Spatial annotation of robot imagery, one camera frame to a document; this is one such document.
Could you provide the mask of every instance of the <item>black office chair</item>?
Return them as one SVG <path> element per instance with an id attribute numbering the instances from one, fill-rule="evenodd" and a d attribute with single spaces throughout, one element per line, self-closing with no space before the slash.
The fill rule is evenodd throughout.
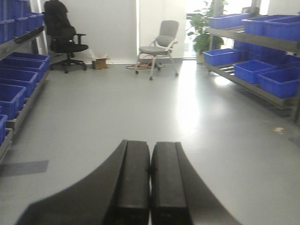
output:
<path id="1" fill-rule="evenodd" d="M 67 54 L 67 59 L 50 65 L 50 69 L 56 65 L 64 68 L 65 74 L 68 73 L 68 67 L 71 64 L 81 65 L 86 70 L 86 64 L 82 60 L 71 59 L 74 53 L 82 52 L 89 48 L 88 45 L 81 44 L 81 37 L 85 34 L 77 34 L 67 18 L 67 8 L 59 0 L 50 0 L 45 2 L 44 22 L 46 24 L 46 33 L 51 36 L 50 49 L 55 53 Z"/>

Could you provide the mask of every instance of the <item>storage bin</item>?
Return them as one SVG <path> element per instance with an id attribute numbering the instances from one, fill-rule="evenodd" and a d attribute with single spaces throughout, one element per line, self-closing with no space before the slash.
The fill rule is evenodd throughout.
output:
<path id="1" fill-rule="evenodd" d="M 28 22 L 27 22 L 27 31 L 33 31 L 36 28 L 36 15 L 27 15 Z"/>
<path id="2" fill-rule="evenodd" d="M 13 19 L 11 8 L 11 0 L 0 0 L 0 21 Z"/>
<path id="3" fill-rule="evenodd" d="M 295 17 L 295 15 L 268 15 L 256 18 L 244 19 L 244 31 L 248 34 L 264 35 L 265 34 L 265 22 L 276 19 Z"/>
<path id="4" fill-rule="evenodd" d="M 44 14 L 42 14 L 42 13 L 28 12 L 27 15 L 36 15 L 37 16 L 35 18 L 35 27 L 41 27 L 41 26 L 43 26 L 43 23 L 44 23 Z"/>
<path id="5" fill-rule="evenodd" d="M 274 48 L 268 48 L 261 45 L 255 45 L 252 43 L 247 44 L 247 51 L 251 53 L 255 53 L 261 56 L 268 56 L 268 55 L 284 55 L 286 54 L 285 51 L 274 49 Z"/>
<path id="6" fill-rule="evenodd" d="M 5 128 L 6 128 L 7 119 L 8 119 L 7 115 L 0 114 L 0 145 L 2 145 L 6 137 Z"/>
<path id="7" fill-rule="evenodd" d="M 38 74 L 35 72 L 0 68 L 0 83 L 25 87 L 26 98 L 32 94 L 37 80 Z"/>
<path id="8" fill-rule="evenodd" d="M 39 82 L 40 79 L 44 75 L 44 67 L 45 63 L 42 61 L 32 61 L 26 59 L 10 59 L 4 58 L 0 61 L 0 68 L 8 68 L 8 69 L 18 69 L 23 71 L 31 71 L 36 72 L 37 81 Z"/>
<path id="9" fill-rule="evenodd" d="M 242 19 L 248 19 L 248 13 L 239 14 L 229 14 L 229 15 L 219 15 L 215 17 L 210 17 L 210 27 L 215 29 L 223 29 L 229 27 L 238 27 L 243 25 Z"/>
<path id="10" fill-rule="evenodd" d="M 28 0 L 11 0 L 13 19 L 26 17 Z"/>
<path id="11" fill-rule="evenodd" d="M 15 20 L 0 21 L 0 45 L 14 38 Z"/>
<path id="12" fill-rule="evenodd" d="M 279 98 L 289 98 L 295 96 L 298 92 L 300 69 L 281 69 L 260 74 L 258 77 L 260 88 Z"/>
<path id="13" fill-rule="evenodd" d="M 276 66 L 276 69 L 300 67 L 300 57 L 293 55 L 265 57 L 262 61 Z"/>
<path id="14" fill-rule="evenodd" d="M 13 52 L 7 58 L 17 58 L 17 59 L 25 59 L 31 61 L 41 61 L 44 62 L 42 67 L 42 72 L 46 72 L 50 65 L 50 56 L 49 55 L 41 55 L 41 54 L 31 54 L 31 53 L 22 53 L 22 52 Z"/>
<path id="15" fill-rule="evenodd" d="M 20 86 L 0 84 L 0 106 L 8 120 L 13 120 L 24 105 L 25 90 Z"/>
<path id="16" fill-rule="evenodd" d="M 265 36 L 291 41 L 299 41 L 300 16 L 266 21 Z"/>
<path id="17" fill-rule="evenodd" d="M 231 48 L 206 51 L 204 61 L 213 66 L 235 63 L 240 61 L 240 51 Z"/>
<path id="18" fill-rule="evenodd" d="M 259 55 L 259 54 L 255 54 L 252 52 L 246 52 L 247 55 L 247 60 L 248 61 L 252 61 L 252 60 L 258 60 L 258 61 L 262 61 L 263 60 L 263 56 Z"/>
<path id="19" fill-rule="evenodd" d="M 28 17 L 16 18 L 15 19 L 15 29 L 14 36 L 19 37 L 26 34 L 28 27 Z"/>
<path id="20" fill-rule="evenodd" d="M 258 83 L 258 75 L 261 73 L 275 70 L 275 66 L 260 62 L 258 60 L 251 60 L 233 65 L 234 75 L 249 83 Z"/>
<path id="21" fill-rule="evenodd" d="M 248 42 L 234 40 L 233 48 L 241 51 L 248 51 Z"/>

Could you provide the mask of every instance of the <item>gray chair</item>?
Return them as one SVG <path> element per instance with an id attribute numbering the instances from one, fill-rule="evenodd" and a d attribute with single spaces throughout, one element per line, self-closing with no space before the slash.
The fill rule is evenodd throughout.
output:
<path id="1" fill-rule="evenodd" d="M 172 66 L 175 70 L 175 75 L 178 75 L 178 72 L 175 68 L 174 60 L 171 56 L 173 45 L 177 43 L 175 39 L 179 23 L 174 20 L 165 20 L 161 22 L 159 35 L 151 42 L 150 46 L 142 46 L 139 48 L 139 54 L 137 56 L 135 73 L 138 74 L 139 61 L 141 54 L 147 54 L 154 56 L 152 65 L 150 80 L 153 80 L 153 70 L 155 67 L 155 60 L 158 58 L 170 57 Z"/>

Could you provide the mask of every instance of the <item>floor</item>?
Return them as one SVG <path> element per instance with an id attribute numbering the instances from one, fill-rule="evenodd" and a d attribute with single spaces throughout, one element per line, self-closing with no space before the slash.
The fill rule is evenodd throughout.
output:
<path id="1" fill-rule="evenodd" d="M 243 225 L 299 225 L 300 128 L 240 86 L 184 61 L 154 80 L 126 65 L 51 71 L 0 168 L 0 224 L 98 167 L 121 140 L 179 141 Z"/>

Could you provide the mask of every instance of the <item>plant pot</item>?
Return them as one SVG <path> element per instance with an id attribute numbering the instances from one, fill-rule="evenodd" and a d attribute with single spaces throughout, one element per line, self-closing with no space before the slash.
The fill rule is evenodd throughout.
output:
<path id="1" fill-rule="evenodd" d="M 197 52 L 196 62 L 199 64 L 203 64 L 204 62 L 204 54 Z"/>

